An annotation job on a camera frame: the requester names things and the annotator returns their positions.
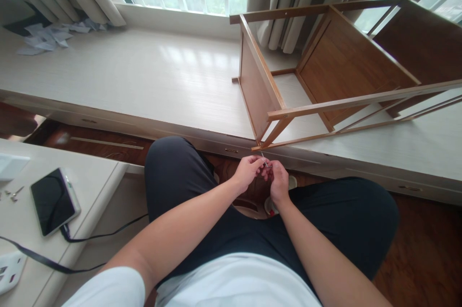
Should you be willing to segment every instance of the white sneaker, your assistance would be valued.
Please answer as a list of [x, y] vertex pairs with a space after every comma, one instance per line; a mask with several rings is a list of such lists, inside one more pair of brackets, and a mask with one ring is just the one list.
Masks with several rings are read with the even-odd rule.
[[[296, 187], [297, 187], [297, 179], [294, 176], [289, 176], [289, 190], [294, 189]], [[279, 214], [279, 211], [276, 208], [276, 205], [271, 200], [270, 196], [265, 200], [265, 212], [268, 213], [270, 217], [275, 216], [276, 214]]]

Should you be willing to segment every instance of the hand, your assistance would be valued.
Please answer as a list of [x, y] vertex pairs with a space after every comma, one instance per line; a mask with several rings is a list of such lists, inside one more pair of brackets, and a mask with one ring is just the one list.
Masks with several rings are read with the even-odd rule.
[[290, 203], [289, 198], [289, 174], [282, 164], [273, 160], [270, 162], [272, 169], [269, 171], [271, 179], [271, 199], [278, 209]]
[[231, 178], [237, 184], [239, 194], [247, 190], [249, 184], [252, 183], [260, 172], [263, 175], [263, 171], [265, 171], [265, 180], [268, 179], [268, 168], [263, 165], [265, 162], [269, 163], [270, 161], [258, 155], [251, 155], [241, 159], [236, 173]]

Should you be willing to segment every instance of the paper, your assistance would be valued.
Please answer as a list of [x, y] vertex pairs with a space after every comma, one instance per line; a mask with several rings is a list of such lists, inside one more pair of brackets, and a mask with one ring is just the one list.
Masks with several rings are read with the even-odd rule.
[[42, 23], [37, 23], [35, 25], [27, 26], [25, 30], [27, 30], [30, 35], [36, 36], [39, 31], [43, 29], [43, 24]]
[[74, 35], [69, 31], [87, 34], [90, 30], [107, 30], [107, 25], [93, 22], [89, 18], [82, 22], [74, 24], [54, 23], [46, 28], [42, 23], [27, 26], [25, 28], [31, 36], [24, 38], [24, 41], [30, 47], [23, 47], [16, 51], [21, 55], [36, 55], [45, 51], [54, 51], [58, 47], [69, 47], [66, 40]]
[[36, 55], [36, 54], [40, 54], [40, 53], [44, 53], [45, 50], [41, 50], [41, 49], [36, 49], [36, 48], [33, 48], [33, 47], [23, 47], [23, 48], [20, 48], [16, 51], [16, 54], [22, 54], [22, 55]]

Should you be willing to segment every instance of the drawer handle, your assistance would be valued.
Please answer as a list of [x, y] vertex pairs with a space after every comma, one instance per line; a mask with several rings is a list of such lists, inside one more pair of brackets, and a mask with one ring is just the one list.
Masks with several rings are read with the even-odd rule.
[[415, 187], [409, 187], [409, 186], [399, 186], [399, 188], [409, 189], [409, 190], [412, 190], [412, 191], [415, 191], [415, 192], [423, 192], [424, 191], [423, 189], [415, 188]]

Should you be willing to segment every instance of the power outlet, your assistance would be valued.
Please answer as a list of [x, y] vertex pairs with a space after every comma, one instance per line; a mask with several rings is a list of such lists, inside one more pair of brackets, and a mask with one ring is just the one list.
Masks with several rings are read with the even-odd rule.
[[0, 256], [0, 295], [16, 286], [21, 278], [27, 256], [19, 251]]

